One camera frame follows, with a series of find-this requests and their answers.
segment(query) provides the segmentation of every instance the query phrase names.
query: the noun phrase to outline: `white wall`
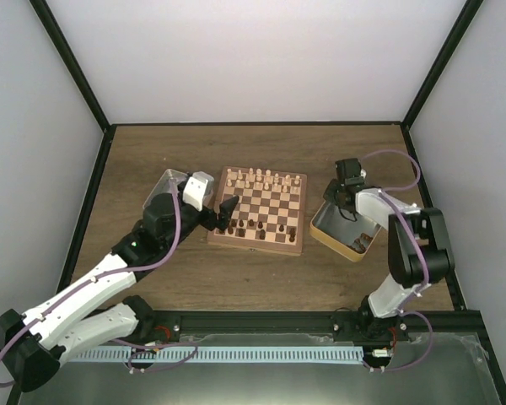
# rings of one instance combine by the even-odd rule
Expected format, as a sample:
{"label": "white wall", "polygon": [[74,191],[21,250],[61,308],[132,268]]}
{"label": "white wall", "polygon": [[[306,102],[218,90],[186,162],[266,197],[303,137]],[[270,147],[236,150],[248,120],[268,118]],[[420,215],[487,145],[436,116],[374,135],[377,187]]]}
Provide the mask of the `white wall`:
{"label": "white wall", "polygon": [[0,0],[0,315],[56,291],[100,140],[30,3]]}
{"label": "white wall", "polygon": [[111,122],[401,120],[464,0],[49,0]]}
{"label": "white wall", "polygon": [[412,139],[506,379],[506,0],[484,2]]}

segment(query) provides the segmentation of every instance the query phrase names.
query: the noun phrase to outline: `wooden chessboard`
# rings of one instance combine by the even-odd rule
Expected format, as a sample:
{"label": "wooden chessboard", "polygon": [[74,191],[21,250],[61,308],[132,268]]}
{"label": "wooden chessboard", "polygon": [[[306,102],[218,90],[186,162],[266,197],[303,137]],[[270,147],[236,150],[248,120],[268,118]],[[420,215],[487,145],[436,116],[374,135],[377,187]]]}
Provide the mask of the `wooden chessboard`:
{"label": "wooden chessboard", "polygon": [[240,201],[230,229],[208,232],[208,243],[299,256],[306,187],[306,175],[259,169],[251,174],[249,168],[225,166],[215,208],[232,196],[240,196]]}

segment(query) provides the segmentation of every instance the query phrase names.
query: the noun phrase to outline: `robotic arm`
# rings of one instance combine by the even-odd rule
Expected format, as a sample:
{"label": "robotic arm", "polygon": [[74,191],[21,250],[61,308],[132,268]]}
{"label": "robotic arm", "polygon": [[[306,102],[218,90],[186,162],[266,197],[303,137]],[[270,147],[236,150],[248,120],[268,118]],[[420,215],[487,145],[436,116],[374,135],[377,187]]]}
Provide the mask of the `robotic arm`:
{"label": "robotic arm", "polygon": [[358,311],[364,332],[371,335],[375,325],[382,323],[379,320],[400,315],[406,302],[453,270],[454,257],[440,210],[406,204],[378,187],[366,185],[366,173],[358,159],[337,161],[336,175],[326,189],[325,199],[388,230],[390,274],[363,299]]}
{"label": "robotic arm", "polygon": [[153,310],[138,296],[84,318],[163,264],[198,225],[208,230],[229,226],[239,198],[222,202],[216,214],[204,206],[212,187],[206,173],[167,170],[145,202],[143,218],[94,269],[24,314],[8,310],[0,316],[0,359],[23,392],[42,386],[89,348],[114,338],[143,338],[153,329]]}

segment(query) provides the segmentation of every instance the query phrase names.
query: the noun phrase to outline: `dark square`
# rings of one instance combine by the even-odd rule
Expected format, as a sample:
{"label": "dark square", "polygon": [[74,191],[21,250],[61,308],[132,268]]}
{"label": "dark square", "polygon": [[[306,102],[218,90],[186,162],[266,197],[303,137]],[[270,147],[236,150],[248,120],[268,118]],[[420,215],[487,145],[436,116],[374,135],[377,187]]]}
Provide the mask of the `dark square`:
{"label": "dark square", "polygon": [[285,234],[276,234],[276,242],[285,243],[287,236]]}

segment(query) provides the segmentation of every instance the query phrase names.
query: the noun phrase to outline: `wooden surface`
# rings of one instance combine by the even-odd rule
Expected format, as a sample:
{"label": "wooden surface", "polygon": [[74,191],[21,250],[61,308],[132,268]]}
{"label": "wooden surface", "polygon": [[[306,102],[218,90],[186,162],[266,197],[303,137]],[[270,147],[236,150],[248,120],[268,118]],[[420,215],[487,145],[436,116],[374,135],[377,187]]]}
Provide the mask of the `wooden surface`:
{"label": "wooden surface", "polygon": [[[73,280],[131,230],[144,200],[168,168],[203,170],[215,179],[225,165],[305,173],[308,224],[336,175],[334,162],[382,148],[405,150],[398,126],[119,127]],[[375,185],[405,185],[413,178],[410,164],[398,155],[372,158],[364,168]],[[394,195],[421,203],[416,188]],[[297,257],[208,245],[206,236],[198,227],[167,264],[107,305],[140,294],[159,310],[329,311],[358,307],[388,274],[385,231],[359,263],[309,233]],[[451,310],[445,284],[434,285],[408,308]]]}

